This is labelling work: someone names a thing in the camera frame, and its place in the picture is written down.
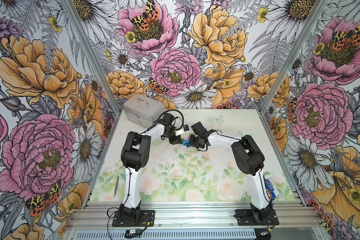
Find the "blue card packet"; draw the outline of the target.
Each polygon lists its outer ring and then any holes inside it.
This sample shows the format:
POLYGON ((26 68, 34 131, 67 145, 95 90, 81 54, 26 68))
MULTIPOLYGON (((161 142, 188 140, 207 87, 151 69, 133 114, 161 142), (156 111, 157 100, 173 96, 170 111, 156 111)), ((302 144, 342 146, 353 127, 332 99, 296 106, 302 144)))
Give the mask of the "blue card packet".
POLYGON ((278 196, 277 188, 275 187, 274 183, 269 179, 264 179, 265 187, 267 190, 267 194, 269 196, 269 200, 272 203, 278 196))

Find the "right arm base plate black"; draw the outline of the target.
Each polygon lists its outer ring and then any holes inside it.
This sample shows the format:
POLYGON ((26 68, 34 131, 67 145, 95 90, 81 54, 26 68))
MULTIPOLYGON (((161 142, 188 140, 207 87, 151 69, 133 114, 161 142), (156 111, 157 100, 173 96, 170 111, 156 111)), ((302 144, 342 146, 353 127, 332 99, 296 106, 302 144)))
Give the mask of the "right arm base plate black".
POLYGON ((279 218, 274 209, 270 210, 250 210, 238 209, 234 217, 237 219, 239 226, 278 226, 279 218))

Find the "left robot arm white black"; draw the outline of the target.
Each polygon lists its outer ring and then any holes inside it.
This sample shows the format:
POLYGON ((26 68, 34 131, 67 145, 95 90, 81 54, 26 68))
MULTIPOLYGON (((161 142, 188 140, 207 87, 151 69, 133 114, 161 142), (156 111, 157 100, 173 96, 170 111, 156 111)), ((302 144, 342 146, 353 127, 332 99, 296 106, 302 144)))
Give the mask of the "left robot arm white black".
POLYGON ((171 145, 183 144, 181 134, 188 131, 184 115, 179 110, 166 110, 151 126, 140 132, 129 132, 121 151, 121 161, 126 172, 124 199, 115 218, 130 226, 140 221, 140 184, 142 169, 147 165, 152 140, 168 139, 171 145))

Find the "light blue lego brick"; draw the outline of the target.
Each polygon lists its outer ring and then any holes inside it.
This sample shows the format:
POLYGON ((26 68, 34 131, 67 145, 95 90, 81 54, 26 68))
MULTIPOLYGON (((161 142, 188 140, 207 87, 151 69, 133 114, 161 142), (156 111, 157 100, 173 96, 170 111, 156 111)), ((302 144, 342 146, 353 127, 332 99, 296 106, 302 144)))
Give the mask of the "light blue lego brick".
POLYGON ((189 145, 190 145, 190 140, 183 141, 183 146, 189 147, 189 145))

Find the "aluminium rail frame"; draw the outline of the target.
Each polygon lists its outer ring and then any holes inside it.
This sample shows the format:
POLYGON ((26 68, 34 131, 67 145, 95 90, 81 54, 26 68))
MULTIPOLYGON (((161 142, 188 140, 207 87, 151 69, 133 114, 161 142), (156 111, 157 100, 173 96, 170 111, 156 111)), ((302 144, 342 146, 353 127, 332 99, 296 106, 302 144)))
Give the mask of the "aluminium rail frame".
MULTIPOLYGON (((90 202, 73 214, 68 230, 106 230, 115 211, 114 202, 90 202)), ((145 202, 142 210, 154 210, 155 229, 238 228, 234 214, 238 209, 249 209, 249 202, 145 202)), ((278 228, 320 227, 321 220, 315 208, 300 202, 275 202, 273 209, 279 220, 278 228)))

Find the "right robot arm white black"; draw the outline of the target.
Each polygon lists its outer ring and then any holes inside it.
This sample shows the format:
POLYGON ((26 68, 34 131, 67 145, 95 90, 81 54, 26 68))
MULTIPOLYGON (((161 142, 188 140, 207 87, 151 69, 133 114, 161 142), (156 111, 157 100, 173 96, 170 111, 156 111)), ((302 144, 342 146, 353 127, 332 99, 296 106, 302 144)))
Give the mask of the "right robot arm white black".
POLYGON ((265 225, 272 216, 273 205, 266 190, 264 178, 265 156, 254 141, 245 135, 241 138, 226 136, 217 130, 207 130, 201 122, 191 126, 194 134, 189 145, 197 150, 208 147, 219 147, 232 150, 239 170, 246 175, 251 193, 252 221, 257 225, 265 225))

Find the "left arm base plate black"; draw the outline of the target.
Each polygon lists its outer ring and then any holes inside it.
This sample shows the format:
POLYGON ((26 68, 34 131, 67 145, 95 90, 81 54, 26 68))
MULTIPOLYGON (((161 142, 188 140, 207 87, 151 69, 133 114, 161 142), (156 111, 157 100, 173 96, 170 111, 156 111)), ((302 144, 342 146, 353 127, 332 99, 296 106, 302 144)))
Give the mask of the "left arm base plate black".
POLYGON ((147 224, 149 227, 154 225, 155 210, 141 210, 140 215, 137 217, 137 221, 127 220, 126 217, 122 217, 120 211, 116 211, 112 220, 112 227, 145 227, 147 224))

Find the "small green circuit board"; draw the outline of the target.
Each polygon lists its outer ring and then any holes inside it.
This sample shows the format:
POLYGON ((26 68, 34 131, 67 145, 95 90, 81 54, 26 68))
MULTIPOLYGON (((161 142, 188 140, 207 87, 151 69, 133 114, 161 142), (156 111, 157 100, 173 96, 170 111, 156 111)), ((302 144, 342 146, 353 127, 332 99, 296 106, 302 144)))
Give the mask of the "small green circuit board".
POLYGON ((125 238, 130 237, 130 236, 134 236, 134 235, 139 235, 139 234, 140 234, 140 229, 126 230, 125 238))

